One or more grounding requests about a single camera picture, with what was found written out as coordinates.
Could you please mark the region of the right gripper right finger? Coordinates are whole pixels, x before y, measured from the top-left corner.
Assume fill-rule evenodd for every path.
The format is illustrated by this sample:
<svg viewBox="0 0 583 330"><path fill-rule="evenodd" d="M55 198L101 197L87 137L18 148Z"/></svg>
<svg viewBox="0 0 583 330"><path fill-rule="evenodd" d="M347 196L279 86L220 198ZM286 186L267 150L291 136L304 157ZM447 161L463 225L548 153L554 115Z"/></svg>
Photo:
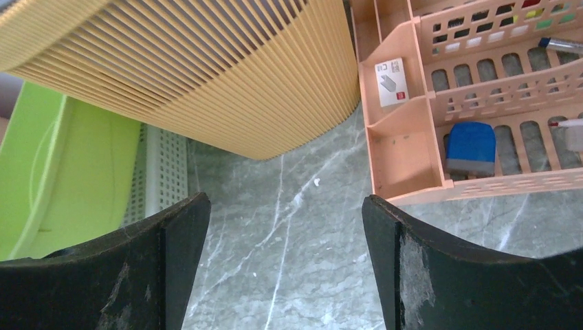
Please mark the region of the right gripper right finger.
<svg viewBox="0 0 583 330"><path fill-rule="evenodd" d="M582 250L527 258L416 219L377 195L362 220L387 329L581 329Z"/></svg>

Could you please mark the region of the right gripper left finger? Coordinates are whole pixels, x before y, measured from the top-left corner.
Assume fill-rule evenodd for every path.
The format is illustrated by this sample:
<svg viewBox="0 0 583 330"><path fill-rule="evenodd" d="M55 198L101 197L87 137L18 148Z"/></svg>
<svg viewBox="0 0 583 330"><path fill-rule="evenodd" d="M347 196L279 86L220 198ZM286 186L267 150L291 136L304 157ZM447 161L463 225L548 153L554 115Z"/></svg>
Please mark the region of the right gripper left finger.
<svg viewBox="0 0 583 330"><path fill-rule="evenodd" d="M181 329L210 222L199 192L43 258L1 263L2 329Z"/></svg>

